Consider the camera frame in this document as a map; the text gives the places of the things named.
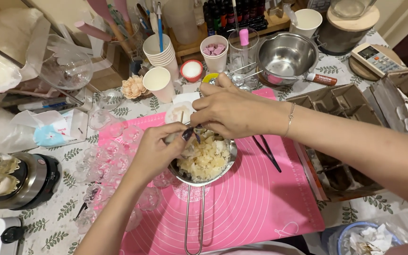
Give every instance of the red silicone cup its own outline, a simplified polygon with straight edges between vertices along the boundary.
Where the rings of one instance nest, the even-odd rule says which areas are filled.
[[[195,77],[185,76],[184,73],[182,72],[182,69],[184,68],[184,66],[185,66],[187,63],[190,63],[190,62],[197,62],[197,63],[200,64],[200,67],[201,67],[200,73],[199,73],[197,76],[195,76]],[[193,83],[194,83],[194,82],[197,82],[197,81],[200,79],[202,73],[203,73],[203,64],[202,64],[201,62],[197,61],[197,60],[194,60],[194,59],[193,59],[193,60],[186,61],[186,62],[183,63],[183,65],[180,67],[180,74],[182,74],[182,76],[183,76],[185,79],[187,79],[187,81],[189,81],[189,82],[193,82]]]

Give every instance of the tweezers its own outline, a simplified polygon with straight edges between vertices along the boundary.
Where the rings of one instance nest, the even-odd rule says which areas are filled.
[[[258,148],[264,153],[265,156],[267,156],[267,157],[270,159],[270,161],[271,161],[272,164],[275,166],[275,168],[276,168],[279,172],[281,172],[280,166],[279,166],[278,163],[276,162],[275,157],[273,156],[273,153],[272,153],[272,151],[270,150],[270,147],[268,146],[267,141],[265,140],[264,136],[263,136],[263,135],[260,135],[260,137],[261,137],[261,139],[262,139],[262,142],[264,143],[265,148],[267,149],[267,151],[266,151],[266,150],[264,149],[264,147],[262,147],[261,144],[256,140],[256,137],[254,137],[254,136],[252,136],[252,137],[253,137],[254,142],[255,142],[256,145],[258,146]]]

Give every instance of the yellow silicone cup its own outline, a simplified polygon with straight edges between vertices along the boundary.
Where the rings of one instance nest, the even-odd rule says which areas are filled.
[[[215,73],[215,72],[209,73],[204,77],[203,82],[208,83],[211,79],[217,78],[217,77],[218,77],[218,73]]]

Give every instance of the pink soap pieces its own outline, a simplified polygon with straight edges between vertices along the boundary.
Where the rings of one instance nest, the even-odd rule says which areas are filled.
[[[226,47],[221,43],[211,43],[204,48],[203,53],[208,56],[218,56],[222,54],[225,49]]]

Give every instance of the bracelet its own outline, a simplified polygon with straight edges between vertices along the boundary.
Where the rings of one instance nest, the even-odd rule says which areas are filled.
[[[291,114],[289,114],[289,125],[287,125],[287,130],[286,130],[286,134],[284,135],[284,138],[286,138],[287,134],[289,133],[289,129],[291,128],[292,118],[294,117],[294,110],[295,110],[295,103],[293,102],[291,106]]]

